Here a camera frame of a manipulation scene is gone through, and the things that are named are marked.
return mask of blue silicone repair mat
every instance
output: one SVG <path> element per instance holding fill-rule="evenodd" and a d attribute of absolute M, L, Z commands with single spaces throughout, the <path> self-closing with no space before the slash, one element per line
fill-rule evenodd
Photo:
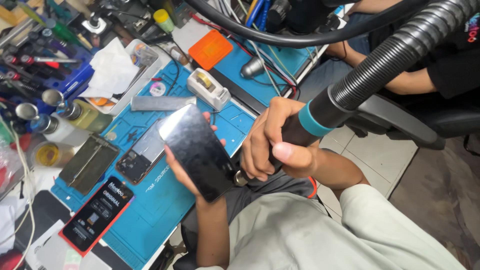
<path fill-rule="evenodd" d="M 170 95 L 193 96 L 186 87 L 186 79 L 190 72 L 179 66 L 180 75 Z M 169 88 L 176 74 L 177 68 L 170 62 L 155 77 L 163 78 L 162 82 Z M 149 96 L 149 87 L 152 83 L 147 84 L 139 95 Z M 197 106 L 201 111 L 213 110 L 200 99 L 197 100 Z M 87 196 L 67 187 L 60 178 L 55 180 L 55 185 L 51 189 L 73 211 L 77 211 L 110 176 L 125 181 L 136 195 L 136 199 L 107 231 L 103 240 L 135 270 L 145 265 L 194 203 L 193 195 L 177 182 L 169 170 L 165 157 L 138 185 L 130 184 L 114 168 L 117 160 L 159 117 L 165 117 L 165 113 L 130 111 L 128 105 L 102 134 L 105 136 L 109 131 L 115 132 L 117 137 L 112 143 L 120 148 L 120 154 L 106 171 L 104 180 L 97 183 Z M 240 146 L 253 121 L 252 116 L 232 102 L 216 115 L 215 125 L 218 126 L 216 135 L 226 139 L 225 148 L 230 155 Z"/>
<path fill-rule="evenodd" d="M 222 59 L 222 61 L 220 61 L 217 65 L 215 65 L 215 68 L 218 71 L 220 71 L 223 75 L 225 75 L 228 79 L 230 79 L 232 82 L 236 83 L 243 90 L 245 90 L 254 98 L 256 98 L 259 102 L 261 102 L 262 104 L 268 107 L 270 100 L 273 97 L 278 96 L 278 94 L 276 93 L 275 89 L 272 86 L 264 86 L 254 82 L 251 79 L 245 79 L 242 76 L 240 76 L 241 67 L 251 59 L 251 56 L 249 56 L 246 52 L 244 52 L 231 39 L 229 39 L 229 42 L 233 44 L 232 52 L 229 53 L 224 59 Z M 275 59 L 272 51 L 269 49 L 267 45 L 259 44 L 259 43 L 256 43 L 256 44 L 266 54 L 271 56 L 273 60 L 277 62 L 278 66 L 280 66 L 278 61 Z M 278 56 L 278 58 L 282 61 L 282 63 L 288 69 L 288 71 L 293 75 L 295 75 L 295 73 L 300 69 L 300 67 L 306 61 L 310 62 L 310 59 L 309 59 L 310 54 L 306 49 L 279 48 L 275 46 L 271 46 L 271 47 L 272 47 L 272 50 L 275 52 L 275 54 Z M 312 55 L 315 55 L 314 47 L 310 47 L 308 48 L 308 50 L 310 50 Z M 285 81 L 282 80 L 280 77 L 278 77 L 273 73 L 271 74 L 276 83 L 285 84 Z M 265 72 L 261 75 L 256 76 L 255 79 L 263 83 L 271 84 L 270 79 L 268 79 L 268 76 Z"/>

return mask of light gray shirt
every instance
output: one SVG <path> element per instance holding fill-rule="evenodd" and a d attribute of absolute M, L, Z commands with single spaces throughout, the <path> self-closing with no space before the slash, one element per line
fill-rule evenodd
<path fill-rule="evenodd" d="M 228 270 L 465 269 L 373 187 L 346 189 L 340 205 L 342 224 L 316 200 L 291 193 L 260 197 L 229 227 Z"/>

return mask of phone screen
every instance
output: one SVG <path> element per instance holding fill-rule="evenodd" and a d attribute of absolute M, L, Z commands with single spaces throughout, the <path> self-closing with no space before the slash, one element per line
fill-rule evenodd
<path fill-rule="evenodd" d="M 164 153 L 158 130 L 165 119 L 156 120 L 120 159 L 115 168 L 132 184 L 138 184 Z"/>
<path fill-rule="evenodd" d="M 230 156 L 195 104 L 170 115 L 159 131 L 207 202 L 233 187 Z"/>

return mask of yellow cap bottle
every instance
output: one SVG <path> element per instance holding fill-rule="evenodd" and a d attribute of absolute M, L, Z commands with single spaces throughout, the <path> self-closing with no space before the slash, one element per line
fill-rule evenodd
<path fill-rule="evenodd" d="M 165 33 L 170 33 L 173 31 L 173 21 L 169 17 L 168 12 L 164 9 L 157 10 L 153 13 L 153 18 L 160 28 L 165 31 Z"/>

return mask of smartphone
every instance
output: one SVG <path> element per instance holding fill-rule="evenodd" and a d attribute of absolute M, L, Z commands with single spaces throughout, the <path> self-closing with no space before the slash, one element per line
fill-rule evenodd
<path fill-rule="evenodd" d="M 85 257 L 133 199 L 133 192 L 112 176 L 75 213 L 59 235 Z"/>
<path fill-rule="evenodd" d="M 156 120 L 115 164 L 115 169 L 130 183 L 140 183 L 164 155 L 159 133 L 164 121 L 165 118 Z"/>
<path fill-rule="evenodd" d="M 159 130 L 207 202 L 234 186 L 236 170 L 230 156 L 195 104 L 174 112 Z"/>

